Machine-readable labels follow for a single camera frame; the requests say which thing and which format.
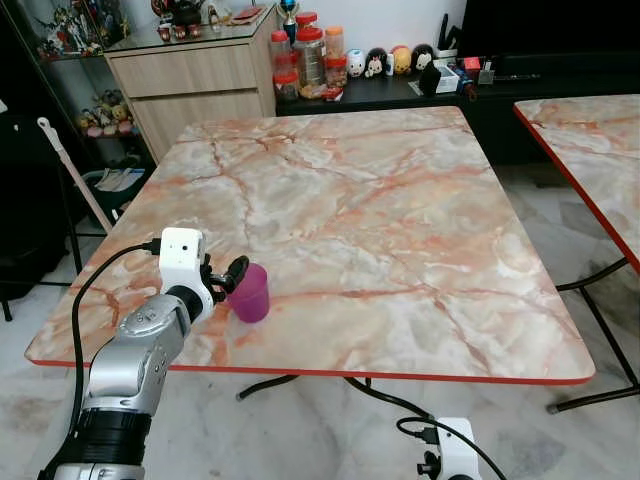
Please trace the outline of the purple plastic cup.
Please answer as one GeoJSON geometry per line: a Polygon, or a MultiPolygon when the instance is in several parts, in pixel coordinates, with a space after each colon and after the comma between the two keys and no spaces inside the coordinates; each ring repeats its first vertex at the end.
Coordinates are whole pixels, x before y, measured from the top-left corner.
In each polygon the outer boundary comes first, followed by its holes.
{"type": "Polygon", "coordinates": [[[242,323],[260,323],[270,311],[268,271],[256,262],[247,266],[244,278],[227,297],[233,314],[242,323]]]}

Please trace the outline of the marble-print folding table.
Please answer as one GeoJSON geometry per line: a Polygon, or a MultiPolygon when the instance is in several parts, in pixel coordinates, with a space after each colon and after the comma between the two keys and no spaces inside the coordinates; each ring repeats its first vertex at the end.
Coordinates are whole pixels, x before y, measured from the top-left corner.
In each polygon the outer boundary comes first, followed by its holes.
{"type": "Polygon", "coordinates": [[[588,288],[625,266],[640,269],[640,96],[626,93],[517,101],[515,113],[622,253],[622,259],[607,268],[557,289],[581,294],[622,366],[627,387],[564,399],[549,404],[547,411],[562,413],[639,396],[640,379],[588,288]]]}
{"type": "Polygon", "coordinates": [[[180,134],[88,270],[166,227],[268,271],[259,323],[198,320],[178,370],[567,387],[595,365],[457,108],[180,134]]]}

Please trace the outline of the dark basket with papers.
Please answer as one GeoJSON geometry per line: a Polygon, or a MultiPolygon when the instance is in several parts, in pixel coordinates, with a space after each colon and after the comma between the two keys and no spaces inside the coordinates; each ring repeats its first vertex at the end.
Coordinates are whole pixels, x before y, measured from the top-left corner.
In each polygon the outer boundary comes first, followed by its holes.
{"type": "Polygon", "coordinates": [[[113,221],[119,219],[150,177],[151,170],[145,168],[105,169],[81,175],[97,204],[113,221]]]}

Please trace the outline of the long white stick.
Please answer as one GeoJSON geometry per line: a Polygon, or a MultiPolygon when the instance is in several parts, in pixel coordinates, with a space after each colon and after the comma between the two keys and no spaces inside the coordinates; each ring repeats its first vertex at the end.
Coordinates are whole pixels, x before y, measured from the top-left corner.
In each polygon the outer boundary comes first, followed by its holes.
{"type": "Polygon", "coordinates": [[[81,192],[81,196],[84,198],[84,201],[86,201],[86,204],[90,206],[92,214],[95,215],[95,218],[99,221],[102,229],[106,230],[106,232],[110,232],[110,229],[113,228],[113,221],[111,221],[109,216],[105,214],[105,211],[102,210],[99,201],[97,201],[95,196],[93,196],[92,189],[87,186],[86,182],[84,182],[81,172],[79,172],[76,164],[74,164],[72,159],[70,159],[68,151],[65,150],[65,146],[61,143],[56,129],[52,127],[46,116],[38,116],[37,124],[41,131],[45,133],[47,140],[49,140],[50,145],[54,148],[55,154],[59,156],[61,164],[63,164],[65,169],[68,170],[70,177],[72,177],[73,182],[76,183],[79,192],[81,192]]]}

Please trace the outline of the light wooden drawer cabinet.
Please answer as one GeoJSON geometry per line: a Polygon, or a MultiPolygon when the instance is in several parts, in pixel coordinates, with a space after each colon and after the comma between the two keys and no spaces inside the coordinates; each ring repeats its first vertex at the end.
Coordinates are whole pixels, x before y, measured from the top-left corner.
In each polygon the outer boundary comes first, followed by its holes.
{"type": "Polygon", "coordinates": [[[105,51],[152,159],[164,159],[188,125],[276,115],[270,33],[280,26],[268,6],[247,26],[228,26],[187,41],[161,41],[152,26],[105,51]]]}

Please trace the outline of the small pink toy figurines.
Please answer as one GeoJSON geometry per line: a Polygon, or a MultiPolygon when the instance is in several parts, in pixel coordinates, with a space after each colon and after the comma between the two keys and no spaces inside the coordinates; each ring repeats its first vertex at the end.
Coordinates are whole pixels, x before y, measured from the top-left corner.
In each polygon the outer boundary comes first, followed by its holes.
{"type": "Polygon", "coordinates": [[[74,116],[79,132],[90,138],[118,138],[140,133],[122,91],[105,90],[92,97],[92,102],[92,108],[82,109],[74,116]]]}

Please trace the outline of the small red-lid plastic jar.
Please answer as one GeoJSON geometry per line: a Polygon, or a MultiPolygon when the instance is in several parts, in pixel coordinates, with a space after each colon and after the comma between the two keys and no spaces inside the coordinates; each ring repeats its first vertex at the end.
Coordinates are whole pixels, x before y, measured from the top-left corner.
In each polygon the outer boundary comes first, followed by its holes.
{"type": "Polygon", "coordinates": [[[294,52],[287,32],[276,29],[270,35],[271,84],[276,101],[288,104],[300,97],[300,77],[294,65],[294,52]]]}
{"type": "Polygon", "coordinates": [[[342,90],[346,87],[348,79],[346,58],[325,56],[323,64],[326,87],[330,90],[342,90]]]}

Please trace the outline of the large red-lid plastic jar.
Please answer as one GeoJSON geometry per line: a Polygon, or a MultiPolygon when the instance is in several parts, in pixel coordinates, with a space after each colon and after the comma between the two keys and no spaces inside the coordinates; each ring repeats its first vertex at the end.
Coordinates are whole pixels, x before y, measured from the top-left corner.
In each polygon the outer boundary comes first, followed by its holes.
{"type": "Polygon", "coordinates": [[[303,99],[319,99],[326,88],[325,35],[323,29],[307,26],[298,29],[294,50],[300,73],[300,95],[303,99]]]}

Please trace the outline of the black glass display shelf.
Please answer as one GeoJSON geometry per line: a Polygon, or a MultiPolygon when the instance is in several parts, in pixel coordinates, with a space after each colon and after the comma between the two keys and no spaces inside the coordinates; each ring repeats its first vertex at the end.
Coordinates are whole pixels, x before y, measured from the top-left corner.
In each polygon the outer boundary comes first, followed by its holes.
{"type": "Polygon", "coordinates": [[[49,138],[37,124],[46,116],[79,173],[110,166],[154,170],[140,133],[125,136],[124,156],[106,159],[104,138],[91,140],[74,125],[37,54],[36,37],[20,0],[0,0],[0,325],[13,323],[15,303],[40,287],[61,261],[82,269],[87,244],[105,237],[49,138]]]}

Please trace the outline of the dark round figurine white face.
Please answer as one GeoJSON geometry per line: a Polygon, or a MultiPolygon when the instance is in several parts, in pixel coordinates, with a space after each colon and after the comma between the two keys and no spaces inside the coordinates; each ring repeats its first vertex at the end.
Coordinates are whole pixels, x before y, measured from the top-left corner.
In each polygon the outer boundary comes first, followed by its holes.
{"type": "Polygon", "coordinates": [[[374,47],[374,49],[367,52],[364,69],[365,78],[390,76],[392,69],[388,52],[383,47],[374,47]]]}

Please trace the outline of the orange-lid plastic jar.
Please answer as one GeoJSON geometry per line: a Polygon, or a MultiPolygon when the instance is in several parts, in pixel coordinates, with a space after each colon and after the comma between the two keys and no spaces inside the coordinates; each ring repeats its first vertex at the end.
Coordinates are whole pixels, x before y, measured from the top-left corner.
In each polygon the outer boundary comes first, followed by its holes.
{"type": "Polygon", "coordinates": [[[328,26],[325,33],[325,59],[346,58],[346,31],[342,26],[328,26]]]}

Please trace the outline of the trophy cup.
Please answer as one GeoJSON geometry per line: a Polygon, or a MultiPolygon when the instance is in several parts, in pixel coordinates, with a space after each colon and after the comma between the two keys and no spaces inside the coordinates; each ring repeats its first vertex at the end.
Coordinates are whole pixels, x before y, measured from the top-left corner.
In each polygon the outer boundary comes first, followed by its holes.
{"type": "Polygon", "coordinates": [[[282,29],[287,35],[289,45],[296,41],[298,32],[297,14],[300,13],[300,0],[278,0],[276,10],[282,18],[282,29]]]}

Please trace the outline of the yellow round figurine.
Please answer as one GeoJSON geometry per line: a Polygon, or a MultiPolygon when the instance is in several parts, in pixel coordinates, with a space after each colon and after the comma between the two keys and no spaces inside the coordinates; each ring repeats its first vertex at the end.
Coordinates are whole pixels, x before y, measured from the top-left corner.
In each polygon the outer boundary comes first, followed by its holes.
{"type": "Polygon", "coordinates": [[[390,51],[390,59],[392,59],[392,69],[390,73],[393,76],[407,76],[412,70],[411,50],[407,46],[394,46],[390,51]]]}

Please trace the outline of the black box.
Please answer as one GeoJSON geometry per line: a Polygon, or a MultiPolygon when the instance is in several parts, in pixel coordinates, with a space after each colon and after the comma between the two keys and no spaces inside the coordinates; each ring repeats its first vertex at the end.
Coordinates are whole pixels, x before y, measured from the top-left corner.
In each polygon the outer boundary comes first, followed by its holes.
{"type": "Polygon", "coordinates": [[[460,76],[452,68],[431,65],[421,70],[417,86],[421,96],[431,97],[440,93],[456,93],[460,83],[460,76]]]}

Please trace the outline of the black round figurine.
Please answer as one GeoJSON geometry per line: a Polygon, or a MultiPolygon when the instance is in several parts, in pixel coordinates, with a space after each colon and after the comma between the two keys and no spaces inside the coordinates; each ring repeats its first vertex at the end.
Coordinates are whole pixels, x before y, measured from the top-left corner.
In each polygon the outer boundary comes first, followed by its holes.
{"type": "Polygon", "coordinates": [[[413,74],[420,74],[422,70],[433,67],[434,59],[434,47],[429,44],[420,44],[413,47],[411,50],[410,63],[408,63],[408,67],[411,68],[411,72],[413,74]]]}

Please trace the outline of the robot model figures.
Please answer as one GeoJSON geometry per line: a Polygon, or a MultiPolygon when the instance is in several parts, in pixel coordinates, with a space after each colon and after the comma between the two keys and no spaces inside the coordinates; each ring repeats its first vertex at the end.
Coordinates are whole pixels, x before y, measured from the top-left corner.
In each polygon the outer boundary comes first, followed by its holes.
{"type": "Polygon", "coordinates": [[[44,60],[101,56],[131,33],[122,0],[50,1],[46,17],[32,17],[38,26],[36,51],[44,60]]]}

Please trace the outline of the black television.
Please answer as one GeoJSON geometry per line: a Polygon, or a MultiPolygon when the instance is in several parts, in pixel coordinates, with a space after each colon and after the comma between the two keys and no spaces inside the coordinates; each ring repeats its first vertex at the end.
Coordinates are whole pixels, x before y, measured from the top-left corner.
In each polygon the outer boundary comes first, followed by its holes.
{"type": "Polygon", "coordinates": [[[460,52],[637,51],[639,22],[639,0],[467,0],[460,52]]]}

